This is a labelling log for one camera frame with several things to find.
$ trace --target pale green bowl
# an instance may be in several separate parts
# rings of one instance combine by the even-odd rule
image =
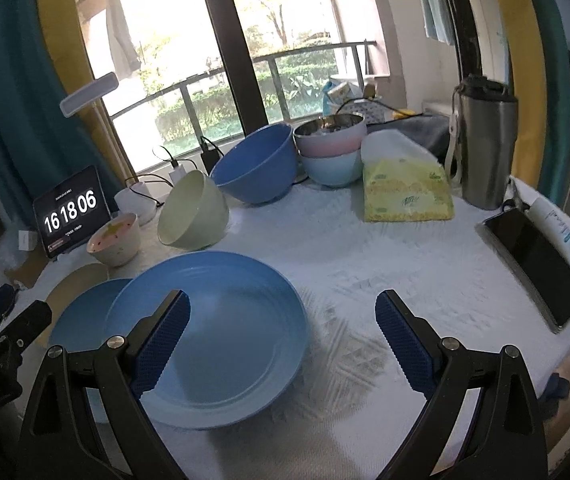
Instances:
[[[214,181],[190,171],[169,193],[158,219],[158,239],[188,251],[213,245],[225,235],[229,209]]]

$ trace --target yellow curtain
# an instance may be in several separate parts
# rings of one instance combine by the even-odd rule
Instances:
[[[498,0],[519,99],[519,133],[512,173],[532,187],[539,183],[547,131],[545,58],[532,0]]]
[[[37,0],[37,3],[49,57],[65,91],[71,94],[94,80],[82,40],[76,0]],[[129,158],[120,145],[102,101],[97,104],[97,110],[87,107],[78,115],[118,179],[125,183],[127,178],[134,177]]]

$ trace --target blue gripper pad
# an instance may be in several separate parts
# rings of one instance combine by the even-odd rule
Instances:
[[[158,321],[134,358],[134,374],[129,385],[137,399],[153,390],[190,320],[190,298],[180,293]]]
[[[434,359],[406,319],[406,317],[414,320],[419,318],[412,315],[400,298],[398,301],[399,305],[396,306],[386,292],[379,294],[376,299],[376,321],[401,365],[409,385],[415,392],[421,392],[429,400],[437,386],[434,380],[436,368]]]

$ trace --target thermos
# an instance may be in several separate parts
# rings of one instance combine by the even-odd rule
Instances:
[[[481,209],[501,207],[518,132],[518,99],[498,81],[469,76],[452,96],[449,175],[456,154],[463,199]]]

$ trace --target phone screen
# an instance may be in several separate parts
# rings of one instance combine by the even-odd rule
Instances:
[[[518,209],[484,222],[545,302],[556,327],[570,319],[570,265]]]

